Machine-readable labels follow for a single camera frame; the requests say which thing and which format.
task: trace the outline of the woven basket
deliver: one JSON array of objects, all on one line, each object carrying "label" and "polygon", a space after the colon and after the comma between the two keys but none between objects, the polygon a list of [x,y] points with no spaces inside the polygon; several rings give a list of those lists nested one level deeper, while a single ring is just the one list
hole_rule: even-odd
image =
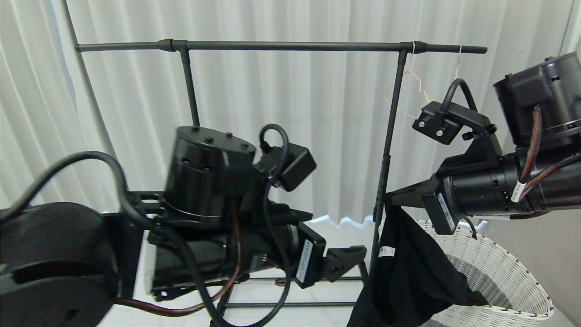
[{"label": "woven basket", "polygon": [[438,235],[430,221],[417,221],[441,246],[448,259],[468,278],[468,285],[491,304],[452,305],[425,326],[537,326],[553,315],[553,301],[531,273],[507,250],[484,236],[458,228]]}]

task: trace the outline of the white curtain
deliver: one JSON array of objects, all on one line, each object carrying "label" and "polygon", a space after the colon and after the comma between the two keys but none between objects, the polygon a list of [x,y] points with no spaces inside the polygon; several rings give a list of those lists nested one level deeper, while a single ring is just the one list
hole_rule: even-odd
[{"label": "white curtain", "polygon": [[[498,125],[497,135],[508,150],[510,137],[492,84],[509,72],[558,55],[566,48],[565,39],[576,45],[572,39],[579,35],[570,32],[580,28],[574,4],[574,0],[2,1],[0,207],[17,199],[51,163],[82,150],[115,155],[132,190],[164,188],[174,130],[191,124],[179,55],[114,51],[81,57],[74,50],[75,34],[82,44],[173,38],[421,40],[486,46],[486,55],[409,56],[406,69],[421,78],[430,100],[441,101],[458,68],[479,110]],[[257,144],[262,125],[278,123],[291,142],[313,153],[318,168],[312,176],[292,193],[273,192],[273,200],[315,216],[328,214],[336,221],[345,216],[361,221],[371,214],[397,54],[190,54],[202,126],[231,131]],[[440,145],[413,131],[413,120],[404,112],[416,116],[426,104],[418,87],[407,74],[388,190],[427,179],[443,158],[468,146],[462,140]],[[465,103],[460,95],[455,101]],[[37,201],[66,200],[115,210],[111,181],[104,164],[81,163],[55,178]]]}]

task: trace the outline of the white label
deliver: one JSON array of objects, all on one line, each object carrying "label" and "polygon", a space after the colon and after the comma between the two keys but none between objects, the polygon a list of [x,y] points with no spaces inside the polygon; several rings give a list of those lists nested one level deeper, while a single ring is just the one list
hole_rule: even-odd
[{"label": "white label", "polygon": [[518,199],[521,198],[522,192],[525,190],[526,184],[522,184],[521,182],[517,182],[517,185],[514,187],[514,191],[512,191],[512,197],[510,200],[514,203],[518,202]]},{"label": "white label", "polygon": [[396,248],[391,246],[382,246],[379,248],[378,258],[381,257],[394,257],[396,255]]},{"label": "white label", "polygon": [[444,216],[446,216],[446,220],[448,221],[448,225],[450,225],[450,230],[454,230],[455,224],[454,220],[452,219],[452,215],[450,215],[450,210],[448,210],[448,205],[444,201],[444,197],[441,193],[437,194],[437,200],[440,202],[440,207],[442,207],[442,211],[444,212]]},{"label": "white label", "polygon": [[300,255],[299,270],[296,271],[296,279],[304,283],[304,277],[307,275],[307,268],[311,260],[311,252],[313,251],[313,244],[309,240],[304,241],[303,254]]}]

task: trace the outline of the white tile floor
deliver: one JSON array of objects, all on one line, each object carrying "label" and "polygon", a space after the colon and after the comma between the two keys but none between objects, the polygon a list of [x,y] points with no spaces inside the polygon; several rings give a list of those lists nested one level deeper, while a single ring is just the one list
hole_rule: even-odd
[{"label": "white tile floor", "polygon": [[[311,226],[318,233],[323,235],[330,247],[348,247],[351,245],[366,245],[371,248],[372,224],[366,222],[363,225],[351,225],[343,221],[339,226],[335,226],[327,221],[312,224]],[[145,261],[140,267],[139,285],[144,282]],[[282,276],[280,271],[265,271],[257,274],[259,276]],[[354,269],[348,273],[351,276],[358,276],[358,270]],[[362,284],[359,282],[320,282],[315,286],[301,290],[293,285],[287,299],[288,302],[298,301],[355,301]],[[276,302],[282,288],[275,285],[237,285],[231,297],[231,302]],[[153,298],[147,296],[142,287],[136,290],[136,298],[140,300],[152,301]],[[197,294],[189,294],[174,301],[162,303],[166,307],[186,307],[200,302]],[[258,321],[265,316],[270,309],[244,308],[229,309],[226,312],[226,319],[233,324],[248,325]],[[346,326],[351,308],[283,308],[279,314],[271,321],[270,326],[296,327],[296,326],[316,326],[316,327],[340,327]],[[136,309],[115,306],[99,327],[117,326],[141,326],[141,327],[186,327],[186,326],[208,326],[210,318],[206,311],[197,312],[194,315],[182,318],[160,317],[147,314]],[[574,327],[565,316],[559,311],[542,324],[543,327]]]}]

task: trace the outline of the black cloth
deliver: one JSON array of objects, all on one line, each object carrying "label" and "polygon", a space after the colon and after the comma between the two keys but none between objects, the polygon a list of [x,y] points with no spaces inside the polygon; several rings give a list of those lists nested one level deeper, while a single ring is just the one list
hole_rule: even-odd
[{"label": "black cloth", "polygon": [[394,256],[376,259],[347,327],[416,327],[452,304],[488,305],[401,207],[386,209],[379,248],[395,248]]}]

